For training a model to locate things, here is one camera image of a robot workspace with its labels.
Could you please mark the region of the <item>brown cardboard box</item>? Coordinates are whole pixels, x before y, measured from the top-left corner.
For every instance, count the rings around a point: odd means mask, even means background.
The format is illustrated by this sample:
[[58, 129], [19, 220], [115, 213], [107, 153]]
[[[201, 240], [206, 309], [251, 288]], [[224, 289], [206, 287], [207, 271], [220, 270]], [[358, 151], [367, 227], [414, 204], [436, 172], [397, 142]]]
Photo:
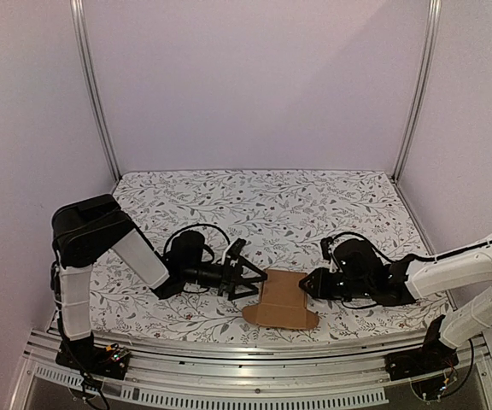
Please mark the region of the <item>brown cardboard box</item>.
[[244, 307], [243, 319], [269, 329], [308, 331], [319, 325], [318, 314], [307, 309], [308, 295], [299, 286], [307, 274], [267, 269], [258, 303]]

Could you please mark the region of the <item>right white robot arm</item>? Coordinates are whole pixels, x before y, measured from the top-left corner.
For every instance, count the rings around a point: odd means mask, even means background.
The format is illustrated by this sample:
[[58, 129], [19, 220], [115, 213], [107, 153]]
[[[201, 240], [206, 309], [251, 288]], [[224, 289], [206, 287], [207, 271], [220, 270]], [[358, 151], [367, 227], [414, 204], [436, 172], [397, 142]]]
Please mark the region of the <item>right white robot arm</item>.
[[490, 284], [460, 309], [430, 323], [423, 347], [414, 355], [414, 365], [421, 372], [433, 372], [447, 359], [448, 351], [492, 327], [492, 233], [439, 255], [410, 253], [399, 260], [350, 231], [324, 238], [321, 249], [330, 267], [313, 270], [299, 283], [315, 299], [369, 298], [380, 307], [399, 307], [470, 284]]

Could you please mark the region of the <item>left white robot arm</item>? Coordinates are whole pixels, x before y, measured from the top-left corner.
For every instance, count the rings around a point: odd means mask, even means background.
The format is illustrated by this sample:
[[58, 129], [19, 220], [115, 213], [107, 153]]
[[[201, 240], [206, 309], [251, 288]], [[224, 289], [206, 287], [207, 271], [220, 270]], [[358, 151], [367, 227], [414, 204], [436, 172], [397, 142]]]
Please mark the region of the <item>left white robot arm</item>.
[[82, 371], [99, 364], [99, 352], [86, 339], [90, 320], [91, 272], [97, 260], [113, 251], [160, 300], [180, 293], [186, 284], [216, 289], [229, 301], [256, 296], [266, 272], [242, 254], [245, 240], [227, 239], [216, 257], [200, 230], [188, 225], [155, 250], [140, 227], [109, 194], [95, 196], [56, 210], [51, 219], [55, 261], [51, 287], [59, 309], [59, 329], [71, 341], [65, 350]]

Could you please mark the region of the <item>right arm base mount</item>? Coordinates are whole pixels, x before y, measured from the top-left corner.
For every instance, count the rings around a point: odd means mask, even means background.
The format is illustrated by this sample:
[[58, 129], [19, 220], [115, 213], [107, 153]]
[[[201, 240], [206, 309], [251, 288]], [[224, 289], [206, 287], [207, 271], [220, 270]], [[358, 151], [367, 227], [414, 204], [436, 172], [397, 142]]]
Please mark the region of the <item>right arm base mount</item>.
[[459, 364], [456, 348], [449, 348], [439, 340], [444, 318], [440, 315], [430, 323], [420, 347], [384, 356], [385, 371], [392, 381], [442, 371]]

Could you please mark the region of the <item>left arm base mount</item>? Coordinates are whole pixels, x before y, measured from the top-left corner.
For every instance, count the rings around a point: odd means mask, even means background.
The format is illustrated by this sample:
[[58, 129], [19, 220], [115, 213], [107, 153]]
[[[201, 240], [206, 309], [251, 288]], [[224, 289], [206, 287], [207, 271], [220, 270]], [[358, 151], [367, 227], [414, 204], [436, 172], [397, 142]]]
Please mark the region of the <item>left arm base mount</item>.
[[63, 336], [56, 364], [84, 374], [123, 380], [130, 357], [131, 351], [118, 343], [105, 347], [96, 346], [92, 334], [75, 341]]

